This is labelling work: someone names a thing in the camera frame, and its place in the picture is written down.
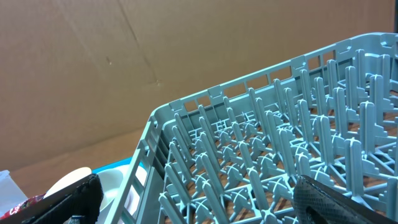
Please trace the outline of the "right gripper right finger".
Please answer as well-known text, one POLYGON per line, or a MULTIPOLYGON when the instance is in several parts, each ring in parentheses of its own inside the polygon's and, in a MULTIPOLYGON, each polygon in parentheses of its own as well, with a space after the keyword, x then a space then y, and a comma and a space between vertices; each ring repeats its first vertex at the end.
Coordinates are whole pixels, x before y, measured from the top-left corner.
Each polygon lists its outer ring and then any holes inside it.
POLYGON ((307 175, 297 177, 293 200, 300 224, 397 224, 307 175))

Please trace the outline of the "red snack wrapper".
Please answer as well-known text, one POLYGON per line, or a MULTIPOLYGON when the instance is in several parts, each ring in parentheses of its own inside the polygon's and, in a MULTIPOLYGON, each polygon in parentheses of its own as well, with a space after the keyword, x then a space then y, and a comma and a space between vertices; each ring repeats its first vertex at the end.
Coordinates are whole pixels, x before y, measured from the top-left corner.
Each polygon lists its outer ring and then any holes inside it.
POLYGON ((11 215, 17 214, 20 211, 24 210, 25 208, 32 206, 36 204, 37 202, 41 201, 44 198, 44 194, 41 195, 36 195, 34 197, 28 198, 27 200, 19 203, 15 207, 11 208, 7 212, 5 212, 3 215, 1 215, 1 219, 6 219, 10 217, 11 215))

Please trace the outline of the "white napkin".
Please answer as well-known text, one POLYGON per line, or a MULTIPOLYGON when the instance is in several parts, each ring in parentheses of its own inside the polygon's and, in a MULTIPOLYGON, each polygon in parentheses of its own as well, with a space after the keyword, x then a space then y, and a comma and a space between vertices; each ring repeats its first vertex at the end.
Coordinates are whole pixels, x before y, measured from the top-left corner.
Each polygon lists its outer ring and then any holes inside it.
POLYGON ((8 170, 1 171, 1 216, 27 200, 25 193, 13 181, 8 170))

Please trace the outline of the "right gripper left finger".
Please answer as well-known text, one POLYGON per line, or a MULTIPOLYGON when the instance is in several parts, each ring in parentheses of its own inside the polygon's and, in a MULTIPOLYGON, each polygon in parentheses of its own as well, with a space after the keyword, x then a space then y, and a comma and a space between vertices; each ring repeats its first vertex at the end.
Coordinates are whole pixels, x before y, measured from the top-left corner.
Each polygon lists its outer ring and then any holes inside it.
POLYGON ((44 200, 17 214, 1 219, 2 224, 33 223, 91 223, 97 222, 103 199, 100 178, 91 174, 89 179, 73 192, 54 201, 44 200))

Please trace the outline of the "grey bowl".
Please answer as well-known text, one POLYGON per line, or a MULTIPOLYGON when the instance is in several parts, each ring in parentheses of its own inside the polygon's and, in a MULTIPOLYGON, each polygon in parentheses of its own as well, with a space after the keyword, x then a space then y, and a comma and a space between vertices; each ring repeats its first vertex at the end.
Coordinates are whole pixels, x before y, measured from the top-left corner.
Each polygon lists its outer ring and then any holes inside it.
POLYGON ((89 167, 81 167, 69 172, 51 186, 51 188, 45 193, 43 199, 55 202, 56 200, 63 198, 86 182, 91 174, 92 171, 89 167))

